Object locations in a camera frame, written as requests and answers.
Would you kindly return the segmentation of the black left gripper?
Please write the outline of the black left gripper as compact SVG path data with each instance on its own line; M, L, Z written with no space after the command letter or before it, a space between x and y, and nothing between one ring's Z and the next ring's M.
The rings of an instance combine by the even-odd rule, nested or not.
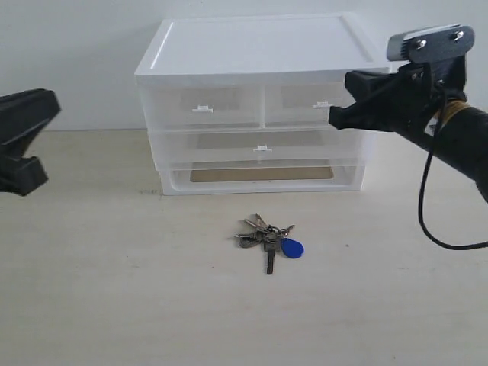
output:
M25 154L60 111L56 93L49 89L1 96L1 193L25 197L48 182L40 158Z

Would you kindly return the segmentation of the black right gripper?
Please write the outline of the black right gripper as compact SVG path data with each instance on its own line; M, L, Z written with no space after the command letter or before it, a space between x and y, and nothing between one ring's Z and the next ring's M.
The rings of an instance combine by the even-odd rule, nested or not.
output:
M408 63L395 73L351 71L345 75L345 89L355 102L332 107L329 124L338 130L358 129L405 133L425 131L434 114L434 134L446 143L468 141L465 124L448 125L447 103L466 100L466 57L433 63Z

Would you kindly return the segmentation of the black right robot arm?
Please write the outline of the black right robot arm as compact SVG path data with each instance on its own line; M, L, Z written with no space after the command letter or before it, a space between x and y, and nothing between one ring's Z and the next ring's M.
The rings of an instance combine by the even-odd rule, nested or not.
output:
M453 169L487 196L487 114L467 103L466 59L407 63L395 73L351 71L345 88L354 104L332 107L338 130L397 133Z

